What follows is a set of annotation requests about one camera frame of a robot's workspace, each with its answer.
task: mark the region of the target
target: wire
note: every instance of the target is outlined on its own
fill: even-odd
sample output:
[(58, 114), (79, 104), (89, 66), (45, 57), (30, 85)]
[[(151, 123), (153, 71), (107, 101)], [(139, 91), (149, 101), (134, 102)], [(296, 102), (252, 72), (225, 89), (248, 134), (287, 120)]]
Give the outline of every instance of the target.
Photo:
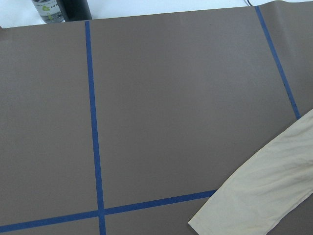
[(246, 0), (247, 2), (248, 2), (248, 4), (250, 5), (250, 6), (253, 6), (251, 3), (250, 3), (250, 1), (249, 0)]

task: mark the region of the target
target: bottle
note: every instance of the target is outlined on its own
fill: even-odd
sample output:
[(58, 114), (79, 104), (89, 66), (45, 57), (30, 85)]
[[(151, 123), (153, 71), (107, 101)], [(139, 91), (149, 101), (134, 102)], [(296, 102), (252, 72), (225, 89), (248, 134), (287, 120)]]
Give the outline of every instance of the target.
[(91, 20), (87, 0), (57, 0), (57, 2), (66, 22)]
[(56, 0), (32, 0), (39, 15), (46, 23), (59, 23), (64, 20)]

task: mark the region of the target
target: cloth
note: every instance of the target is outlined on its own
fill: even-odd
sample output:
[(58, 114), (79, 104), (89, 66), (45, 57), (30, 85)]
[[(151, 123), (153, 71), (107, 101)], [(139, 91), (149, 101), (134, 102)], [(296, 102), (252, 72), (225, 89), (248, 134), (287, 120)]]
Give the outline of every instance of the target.
[(240, 168), (189, 221), (199, 235), (265, 235), (313, 192), (313, 110)]

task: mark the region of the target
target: white floor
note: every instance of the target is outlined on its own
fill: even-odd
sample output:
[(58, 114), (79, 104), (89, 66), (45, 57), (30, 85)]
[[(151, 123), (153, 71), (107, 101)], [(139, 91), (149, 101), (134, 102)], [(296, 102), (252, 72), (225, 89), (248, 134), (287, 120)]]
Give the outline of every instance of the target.
[[(253, 5), (270, 1), (250, 0)], [(93, 19), (248, 6), (246, 0), (88, 0), (88, 3)], [(44, 24), (31, 0), (0, 0), (0, 5), (2, 28)]]

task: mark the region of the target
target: blue line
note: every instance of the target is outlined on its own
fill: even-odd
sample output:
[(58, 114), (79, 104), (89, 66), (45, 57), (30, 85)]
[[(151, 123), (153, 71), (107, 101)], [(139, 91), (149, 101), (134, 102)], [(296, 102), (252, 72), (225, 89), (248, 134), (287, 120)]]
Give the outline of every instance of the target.
[(276, 62), (276, 65), (277, 65), (278, 71), (279, 71), (279, 73), (280, 73), (280, 76), (281, 76), (281, 78), (282, 78), (282, 80), (283, 80), (283, 83), (284, 83), (286, 92), (287, 92), (287, 94), (288, 94), (288, 98), (289, 98), (290, 103), (291, 103), (291, 106), (292, 106), (292, 108), (293, 108), (293, 112), (294, 112), (296, 118), (297, 118), (297, 119), (300, 119), (300, 118), (301, 118), (301, 115), (300, 115), (300, 113), (299, 113), (299, 110), (298, 110), (297, 105), (296, 105), (296, 103), (295, 103), (295, 100), (294, 100), (294, 98), (293, 98), (293, 95), (292, 95), (292, 92), (291, 92), (291, 88), (290, 88), (290, 86), (289, 86), (289, 83), (288, 83), (288, 80), (287, 80), (287, 78), (286, 78), (286, 75), (285, 75), (285, 72), (284, 72), (284, 70), (283, 70), (283, 67), (282, 67), (282, 65), (281, 65), (281, 63), (280, 63), (279, 57), (278, 57), (277, 52), (276, 52), (276, 49), (275, 49), (275, 47), (274, 47), (274, 43), (273, 43), (273, 41), (272, 41), (272, 39), (271, 39), (271, 37), (270, 37), (268, 28), (267, 28), (267, 26), (266, 26), (266, 24), (265, 24), (265, 20), (264, 20), (264, 18), (263, 18), (262, 12), (261, 12), (261, 10), (260, 10), (260, 8), (259, 8), (258, 6), (255, 6), (254, 8), (255, 8), (255, 11), (256, 11), (256, 13), (257, 13), (257, 15), (258, 15), (258, 17), (259, 17), (259, 21), (260, 21), (261, 26), (262, 26), (262, 29), (263, 29), (263, 31), (264, 31), (266, 40), (268, 41), (268, 45), (269, 45), (270, 51), (272, 52), (272, 55), (273, 55), (273, 58), (274, 58), (274, 60), (275, 60), (275, 62)]
[(80, 220), (80, 219), (94, 218), (97, 216), (98, 216), (98, 211), (90, 211), (90, 212), (83, 212), (83, 213), (78, 213), (78, 214), (59, 216), (59, 217), (54, 217), (54, 218), (49, 218), (49, 219), (41, 219), (41, 220), (24, 222), (24, 223), (5, 225), (5, 226), (0, 226), (0, 233), (21, 230), (21, 229), (29, 229), (29, 228), (40, 227), (40, 226), (51, 225), (51, 224), (70, 222), (70, 221), (75, 221), (75, 220)]
[(159, 200), (154, 200), (154, 201), (149, 201), (149, 202), (141, 202), (141, 203), (130, 204), (126, 206), (113, 207), (113, 208), (105, 209), (105, 214), (106, 215), (116, 214), (116, 213), (135, 211), (135, 210), (146, 209), (146, 208), (151, 208), (151, 207), (158, 207), (158, 206), (163, 206), (163, 205), (168, 205), (168, 204), (173, 204), (173, 203), (178, 203), (178, 202), (186, 202), (186, 201), (191, 201), (195, 199), (210, 197), (215, 192), (216, 190), (198, 192), (198, 193), (193, 193), (193, 194), (188, 194), (188, 195), (183, 195), (183, 196), (178, 196), (178, 197), (170, 197), (170, 198), (164, 198), (164, 199), (159, 199)]
[(101, 165), (100, 165), (100, 150), (99, 150), (99, 140), (98, 140), (96, 101), (95, 101), (95, 95), (94, 95), (94, 81), (93, 81), (89, 21), (85, 21), (85, 28), (86, 28), (86, 50), (87, 50), (93, 157), (94, 157), (94, 169), (95, 169), (95, 177), (96, 177), (97, 201), (98, 201), (98, 211), (99, 211), (99, 229), (100, 229), (100, 235), (105, 235), (106, 228), (105, 228), (105, 220), (104, 220), (104, 200), (103, 200)]

